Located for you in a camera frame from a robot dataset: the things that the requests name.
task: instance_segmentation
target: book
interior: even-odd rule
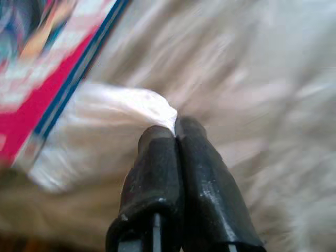
[[[0,159],[33,164],[128,2],[0,2]]]

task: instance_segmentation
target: metal rod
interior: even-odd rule
[[[161,246],[161,216],[154,214],[153,220],[153,252],[162,252]]]

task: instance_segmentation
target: white cloth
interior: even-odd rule
[[[199,119],[269,252],[334,251],[335,25],[333,0],[134,0],[90,78]],[[0,229],[103,247],[130,157],[60,196],[14,179]]]

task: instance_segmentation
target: fluffy white blanket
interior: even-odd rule
[[[336,251],[335,28],[333,0],[135,0],[91,78],[199,119],[269,252]],[[125,172],[57,196],[19,175],[0,229],[102,248]]]

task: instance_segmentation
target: plush surface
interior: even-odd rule
[[[199,119],[269,252],[335,251],[335,14],[332,0],[135,0],[91,78]],[[127,169],[64,195],[12,178],[0,229],[101,248]]]

